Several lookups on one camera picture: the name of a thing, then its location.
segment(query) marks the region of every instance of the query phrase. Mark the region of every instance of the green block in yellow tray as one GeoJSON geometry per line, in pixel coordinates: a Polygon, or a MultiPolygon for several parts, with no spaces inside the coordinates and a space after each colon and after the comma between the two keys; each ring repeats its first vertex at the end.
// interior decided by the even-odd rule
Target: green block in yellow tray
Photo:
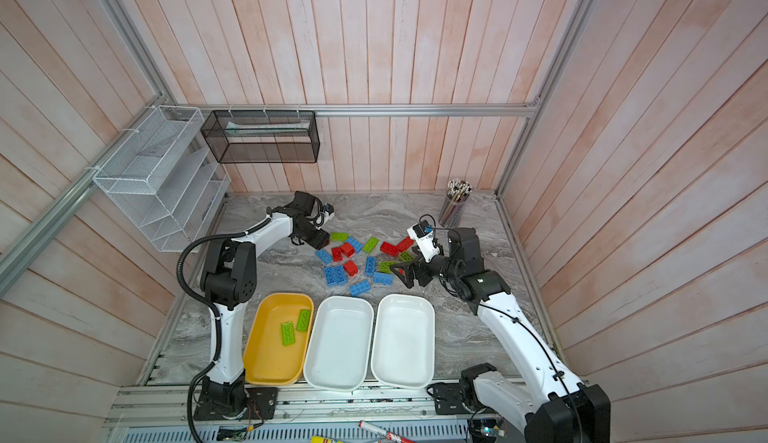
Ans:
{"type": "Polygon", "coordinates": [[[382,261],[379,263],[379,272],[380,273],[391,273],[392,270],[389,269],[389,266],[394,265],[397,263],[397,261],[382,261]]]}
{"type": "Polygon", "coordinates": [[[312,312],[308,309],[303,309],[299,312],[299,321],[296,322],[296,331],[297,332],[306,332],[310,328],[310,318],[312,317],[312,312]]]}
{"type": "Polygon", "coordinates": [[[366,253],[370,253],[376,247],[376,244],[378,242],[379,242],[378,238],[370,238],[368,240],[368,243],[366,243],[365,246],[362,247],[362,251],[364,251],[366,253]]]}
{"type": "Polygon", "coordinates": [[[296,342],[296,336],[293,334],[293,322],[281,323],[280,332],[283,334],[283,346],[292,345],[296,342]]]}

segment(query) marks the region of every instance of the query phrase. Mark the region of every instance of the wall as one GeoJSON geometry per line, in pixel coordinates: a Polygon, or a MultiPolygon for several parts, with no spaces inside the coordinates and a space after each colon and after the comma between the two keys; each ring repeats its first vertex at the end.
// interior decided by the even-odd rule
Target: wall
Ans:
{"type": "MultiPolygon", "coordinates": [[[[99,0],[0,0],[0,252],[155,92],[99,0]]],[[[174,256],[98,193],[0,302],[6,441],[88,441],[177,292],[174,256]]]]}
{"type": "MultiPolygon", "coordinates": [[[[122,0],[179,102],[526,102],[578,0],[122,0]]],[[[517,118],[320,118],[317,164],[239,192],[495,188],[517,118]]]]}
{"type": "Polygon", "coordinates": [[[616,441],[768,439],[766,14],[600,0],[504,196],[616,441]]]}

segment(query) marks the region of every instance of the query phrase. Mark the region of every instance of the green toy block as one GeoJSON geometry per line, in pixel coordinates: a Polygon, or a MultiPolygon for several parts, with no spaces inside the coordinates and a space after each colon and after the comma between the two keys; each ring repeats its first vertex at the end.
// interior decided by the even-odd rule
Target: green toy block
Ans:
{"type": "Polygon", "coordinates": [[[400,256],[398,256],[397,258],[404,263],[413,261],[413,255],[411,253],[408,253],[407,251],[400,253],[400,256]]]}
{"type": "Polygon", "coordinates": [[[378,242],[379,242],[378,238],[370,238],[368,240],[368,243],[366,243],[365,246],[362,247],[362,251],[364,251],[366,253],[370,253],[376,247],[376,244],[378,242]]]}
{"type": "Polygon", "coordinates": [[[389,266],[394,265],[397,263],[397,261],[382,261],[379,263],[379,272],[380,273],[391,273],[392,270],[389,269],[389,266]]]}
{"type": "Polygon", "coordinates": [[[283,346],[292,345],[296,342],[296,337],[293,335],[293,322],[282,323],[280,332],[283,333],[283,346]]]}
{"type": "Polygon", "coordinates": [[[299,321],[296,322],[296,331],[305,333],[306,330],[310,329],[310,318],[312,317],[312,312],[308,309],[303,309],[299,312],[299,321]]]}

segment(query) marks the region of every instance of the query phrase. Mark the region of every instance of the red toy block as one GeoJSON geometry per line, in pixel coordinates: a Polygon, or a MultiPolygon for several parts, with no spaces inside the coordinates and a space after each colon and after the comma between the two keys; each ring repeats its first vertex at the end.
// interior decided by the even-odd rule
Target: red toy block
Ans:
{"type": "Polygon", "coordinates": [[[354,276],[357,274],[357,265],[352,261],[348,261],[344,263],[344,271],[346,271],[347,275],[354,276]]]}
{"type": "Polygon", "coordinates": [[[347,258],[355,254],[355,249],[349,243],[344,243],[341,245],[339,250],[341,250],[341,253],[344,253],[344,256],[347,258]]]}
{"type": "Polygon", "coordinates": [[[400,253],[406,251],[415,243],[410,237],[405,237],[400,243],[397,244],[397,251],[400,253]]]}
{"type": "Polygon", "coordinates": [[[394,246],[391,243],[387,243],[386,241],[382,243],[381,250],[382,253],[386,253],[389,256],[397,256],[397,254],[400,253],[400,250],[398,250],[397,246],[394,246]]]}

